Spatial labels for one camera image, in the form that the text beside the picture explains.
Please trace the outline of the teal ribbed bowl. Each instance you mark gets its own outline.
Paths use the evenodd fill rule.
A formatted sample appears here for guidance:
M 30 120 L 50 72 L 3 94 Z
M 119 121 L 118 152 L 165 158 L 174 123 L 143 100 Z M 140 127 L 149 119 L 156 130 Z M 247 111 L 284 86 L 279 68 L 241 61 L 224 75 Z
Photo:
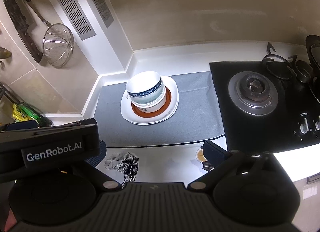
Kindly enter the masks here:
M 159 85 L 157 85 L 157 88 L 153 88 L 152 92 L 146 91 L 144 92 L 143 96 L 132 96 L 129 94 L 130 98 L 132 99 L 133 102 L 138 103 L 138 104 L 147 104 L 150 103 L 156 99 L 158 99 L 162 92 L 163 92 L 164 85 L 161 82 Z

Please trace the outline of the blue patterned white bowl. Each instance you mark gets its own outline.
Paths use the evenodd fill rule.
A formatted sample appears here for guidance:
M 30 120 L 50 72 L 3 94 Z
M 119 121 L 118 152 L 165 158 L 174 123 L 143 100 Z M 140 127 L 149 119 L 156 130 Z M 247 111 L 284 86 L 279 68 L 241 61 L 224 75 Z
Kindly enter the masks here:
M 145 71 L 134 75 L 126 83 L 126 91 L 131 97 L 144 97 L 157 91 L 162 84 L 161 75 L 155 71 Z

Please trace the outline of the white printed paper mat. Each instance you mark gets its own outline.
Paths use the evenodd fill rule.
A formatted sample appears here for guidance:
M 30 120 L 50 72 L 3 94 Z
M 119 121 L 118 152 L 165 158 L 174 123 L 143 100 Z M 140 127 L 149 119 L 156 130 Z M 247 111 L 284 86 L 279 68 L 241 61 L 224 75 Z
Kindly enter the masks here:
M 213 170 L 203 144 L 107 149 L 97 169 L 122 185 L 128 182 L 188 185 Z

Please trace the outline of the plain white bowl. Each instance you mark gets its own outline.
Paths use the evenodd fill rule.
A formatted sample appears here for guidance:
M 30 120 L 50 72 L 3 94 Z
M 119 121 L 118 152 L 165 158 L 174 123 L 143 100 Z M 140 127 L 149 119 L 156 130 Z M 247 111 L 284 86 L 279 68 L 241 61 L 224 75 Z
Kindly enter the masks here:
M 135 107 L 137 107 L 141 112 L 153 113 L 159 110 L 165 104 L 166 99 L 167 99 L 167 95 L 166 95 L 166 87 L 165 87 L 161 96 L 158 99 L 147 104 L 138 104 L 135 102 L 132 102 L 132 104 L 135 105 Z

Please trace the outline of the metal mesh strainer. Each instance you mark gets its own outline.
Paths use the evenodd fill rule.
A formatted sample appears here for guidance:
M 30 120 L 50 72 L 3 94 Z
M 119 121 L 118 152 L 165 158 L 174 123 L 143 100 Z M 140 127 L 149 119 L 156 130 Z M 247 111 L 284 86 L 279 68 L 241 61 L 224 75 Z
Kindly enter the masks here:
M 42 49 L 48 63 L 55 68 L 67 64 L 74 50 L 74 36 L 71 30 L 62 23 L 51 24 L 43 18 L 32 0 L 23 0 L 46 25 L 47 30 L 42 41 Z

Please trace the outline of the brown round plate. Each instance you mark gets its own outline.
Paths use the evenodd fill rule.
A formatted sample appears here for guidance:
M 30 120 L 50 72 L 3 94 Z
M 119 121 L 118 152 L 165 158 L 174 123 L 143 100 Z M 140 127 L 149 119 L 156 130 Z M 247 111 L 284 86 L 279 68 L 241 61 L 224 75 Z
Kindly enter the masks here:
M 161 113 L 163 113 L 170 105 L 171 103 L 171 92 L 170 90 L 166 87 L 165 88 L 165 96 L 164 98 L 153 107 L 153 109 L 150 108 L 139 108 L 133 103 L 131 103 L 131 107 L 133 112 L 142 118 L 152 118 L 159 116 Z

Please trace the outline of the metal ventilation grille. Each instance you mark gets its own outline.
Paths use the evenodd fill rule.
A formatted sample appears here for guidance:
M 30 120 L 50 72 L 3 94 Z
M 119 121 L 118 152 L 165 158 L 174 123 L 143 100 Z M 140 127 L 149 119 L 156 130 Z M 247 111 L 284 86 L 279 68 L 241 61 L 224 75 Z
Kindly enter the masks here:
M 96 35 L 78 0 L 57 0 L 81 40 Z

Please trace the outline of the white floral square plate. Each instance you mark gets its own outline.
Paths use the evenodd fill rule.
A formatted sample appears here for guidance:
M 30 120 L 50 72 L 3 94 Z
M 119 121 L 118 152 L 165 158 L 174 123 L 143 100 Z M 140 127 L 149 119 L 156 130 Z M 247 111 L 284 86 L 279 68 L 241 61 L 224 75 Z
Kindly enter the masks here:
M 179 93 L 176 81 L 168 76 L 161 76 L 162 93 L 154 101 L 147 104 L 134 103 L 125 91 L 121 99 L 121 116 L 135 125 L 152 125 L 169 119 L 176 112 Z

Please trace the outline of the black pan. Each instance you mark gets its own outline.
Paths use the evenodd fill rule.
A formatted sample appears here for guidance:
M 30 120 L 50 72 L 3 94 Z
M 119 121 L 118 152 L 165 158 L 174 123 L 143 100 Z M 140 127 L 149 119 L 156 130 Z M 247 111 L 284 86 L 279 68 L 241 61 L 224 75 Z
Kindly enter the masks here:
M 319 36 L 308 35 L 305 39 L 306 50 L 309 57 L 310 64 L 313 68 L 314 78 L 310 84 L 311 92 L 316 100 L 319 102 Z

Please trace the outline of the grey counter mat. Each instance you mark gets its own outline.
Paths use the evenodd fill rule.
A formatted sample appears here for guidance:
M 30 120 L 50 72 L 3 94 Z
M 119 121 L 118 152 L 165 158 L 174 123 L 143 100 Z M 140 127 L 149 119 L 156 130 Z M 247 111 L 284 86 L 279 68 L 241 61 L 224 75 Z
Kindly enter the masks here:
M 185 144 L 224 135 L 210 72 L 163 76 L 167 102 L 156 112 L 136 108 L 125 84 L 101 89 L 94 118 L 108 147 Z

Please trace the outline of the kitchen cleaver knife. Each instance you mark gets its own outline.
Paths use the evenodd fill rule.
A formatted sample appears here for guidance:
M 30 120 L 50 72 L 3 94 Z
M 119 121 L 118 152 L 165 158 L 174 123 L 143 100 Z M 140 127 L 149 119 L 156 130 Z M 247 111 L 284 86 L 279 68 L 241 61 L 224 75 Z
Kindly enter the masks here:
M 29 24 L 27 23 L 26 17 L 22 14 L 15 0 L 3 0 L 3 2 L 17 34 L 35 62 L 39 64 L 42 60 L 43 53 L 39 51 L 28 33 Z

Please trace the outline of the black gas stove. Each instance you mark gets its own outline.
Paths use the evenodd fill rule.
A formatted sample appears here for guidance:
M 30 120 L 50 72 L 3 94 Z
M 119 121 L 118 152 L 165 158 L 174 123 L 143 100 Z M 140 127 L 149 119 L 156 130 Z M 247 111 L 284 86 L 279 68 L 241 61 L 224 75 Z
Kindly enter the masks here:
M 284 79 L 284 62 L 209 65 L 229 151 L 259 155 L 319 143 L 319 102 L 309 87 Z

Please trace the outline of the green yellow package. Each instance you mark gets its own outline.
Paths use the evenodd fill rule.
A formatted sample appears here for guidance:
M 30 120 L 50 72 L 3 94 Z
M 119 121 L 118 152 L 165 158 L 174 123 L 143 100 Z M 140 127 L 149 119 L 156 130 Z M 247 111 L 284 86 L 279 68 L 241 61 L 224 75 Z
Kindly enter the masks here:
M 35 120 L 36 122 L 38 122 L 42 117 L 35 110 L 33 110 L 31 107 L 26 105 L 13 104 L 12 108 L 13 108 L 12 117 L 17 122 L 23 122 L 23 121 L 29 121 L 29 120 Z

